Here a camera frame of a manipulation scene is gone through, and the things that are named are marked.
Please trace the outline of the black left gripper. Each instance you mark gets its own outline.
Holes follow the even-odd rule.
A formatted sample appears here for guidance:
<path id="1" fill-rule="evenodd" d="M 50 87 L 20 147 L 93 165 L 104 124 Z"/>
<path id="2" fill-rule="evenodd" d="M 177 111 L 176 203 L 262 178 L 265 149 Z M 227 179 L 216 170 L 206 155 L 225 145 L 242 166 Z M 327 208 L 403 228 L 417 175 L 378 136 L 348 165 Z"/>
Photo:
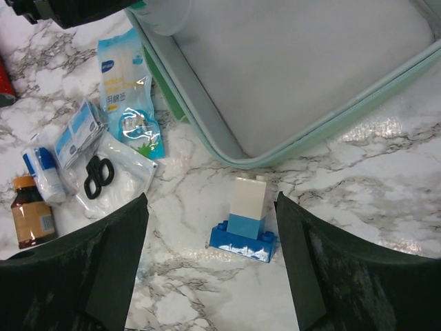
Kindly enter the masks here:
<path id="1" fill-rule="evenodd" d="M 106 18 L 138 3 L 135 0 L 6 0 L 17 16 L 31 24 L 53 20 L 62 28 L 73 28 Z"/>

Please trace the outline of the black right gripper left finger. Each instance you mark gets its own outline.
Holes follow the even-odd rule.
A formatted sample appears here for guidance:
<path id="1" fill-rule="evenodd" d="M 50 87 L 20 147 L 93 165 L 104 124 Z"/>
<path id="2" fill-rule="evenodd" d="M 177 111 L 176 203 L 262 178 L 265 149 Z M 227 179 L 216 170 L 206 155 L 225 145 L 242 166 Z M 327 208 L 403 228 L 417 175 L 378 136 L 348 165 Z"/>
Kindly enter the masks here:
<path id="1" fill-rule="evenodd" d="M 141 194 L 1 261 L 2 330 L 124 330 L 149 213 Z"/>

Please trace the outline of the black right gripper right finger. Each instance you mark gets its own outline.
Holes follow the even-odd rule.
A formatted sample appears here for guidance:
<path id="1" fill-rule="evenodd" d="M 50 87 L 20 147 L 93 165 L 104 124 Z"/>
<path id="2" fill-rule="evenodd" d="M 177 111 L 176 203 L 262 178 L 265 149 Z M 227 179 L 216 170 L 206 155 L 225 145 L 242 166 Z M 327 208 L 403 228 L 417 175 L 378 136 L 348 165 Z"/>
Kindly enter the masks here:
<path id="1" fill-rule="evenodd" d="M 276 221 L 301 330 L 439 330 L 440 260 L 361 239 L 278 195 Z"/>

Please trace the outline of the brown medicine bottle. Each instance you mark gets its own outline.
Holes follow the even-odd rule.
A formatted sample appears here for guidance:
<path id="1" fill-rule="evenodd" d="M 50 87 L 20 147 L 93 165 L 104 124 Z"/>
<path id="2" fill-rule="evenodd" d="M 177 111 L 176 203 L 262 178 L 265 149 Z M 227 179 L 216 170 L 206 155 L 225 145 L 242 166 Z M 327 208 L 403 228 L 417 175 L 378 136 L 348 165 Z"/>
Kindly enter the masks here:
<path id="1" fill-rule="evenodd" d="M 57 238 L 52 208 L 43 200 L 30 176 L 13 179 L 16 197 L 11 204 L 19 248 L 25 249 Z"/>

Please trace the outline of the white plastic bottle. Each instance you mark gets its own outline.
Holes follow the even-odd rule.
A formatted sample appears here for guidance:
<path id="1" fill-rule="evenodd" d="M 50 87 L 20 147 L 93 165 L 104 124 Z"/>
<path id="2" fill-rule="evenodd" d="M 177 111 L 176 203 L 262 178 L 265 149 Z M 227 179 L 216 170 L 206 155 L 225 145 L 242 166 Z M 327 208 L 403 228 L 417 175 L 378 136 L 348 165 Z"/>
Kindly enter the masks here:
<path id="1" fill-rule="evenodd" d="M 187 23 L 192 4 L 191 0 L 147 0 L 135 3 L 129 10 L 156 34 L 171 36 Z"/>

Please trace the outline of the black scissors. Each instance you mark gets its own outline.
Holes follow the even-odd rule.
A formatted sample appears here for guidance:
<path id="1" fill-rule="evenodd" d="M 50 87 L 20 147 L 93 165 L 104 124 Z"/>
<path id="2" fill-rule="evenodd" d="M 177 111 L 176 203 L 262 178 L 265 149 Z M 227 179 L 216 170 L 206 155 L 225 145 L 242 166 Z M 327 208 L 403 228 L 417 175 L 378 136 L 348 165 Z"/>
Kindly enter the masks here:
<path id="1" fill-rule="evenodd" d="M 97 155 L 86 165 L 86 172 L 83 188 L 89 200 L 96 199 L 101 194 L 102 187 L 110 185 L 115 175 L 112 162 L 107 158 L 100 159 Z"/>

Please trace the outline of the alcohol wipes bag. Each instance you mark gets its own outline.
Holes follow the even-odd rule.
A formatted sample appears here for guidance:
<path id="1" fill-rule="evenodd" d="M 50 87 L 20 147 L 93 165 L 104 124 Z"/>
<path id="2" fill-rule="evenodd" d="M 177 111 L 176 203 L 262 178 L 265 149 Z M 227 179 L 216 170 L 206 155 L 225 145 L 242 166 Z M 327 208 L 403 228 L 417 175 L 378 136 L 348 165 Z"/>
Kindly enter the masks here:
<path id="1" fill-rule="evenodd" d="M 80 152 L 106 128 L 106 120 L 101 110 L 84 99 L 54 142 L 54 153 L 59 165 L 62 168 L 69 167 Z"/>

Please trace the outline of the blue white bandage roll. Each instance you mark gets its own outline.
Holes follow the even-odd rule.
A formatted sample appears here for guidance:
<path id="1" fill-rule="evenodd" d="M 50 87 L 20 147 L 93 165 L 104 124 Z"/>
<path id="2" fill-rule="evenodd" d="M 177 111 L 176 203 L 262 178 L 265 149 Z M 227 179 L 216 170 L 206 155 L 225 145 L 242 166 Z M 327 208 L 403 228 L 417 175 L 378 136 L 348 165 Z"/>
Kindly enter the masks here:
<path id="1" fill-rule="evenodd" d="M 31 146 L 24 150 L 22 157 L 43 200 L 50 205 L 63 203 L 66 193 L 50 151 Z"/>

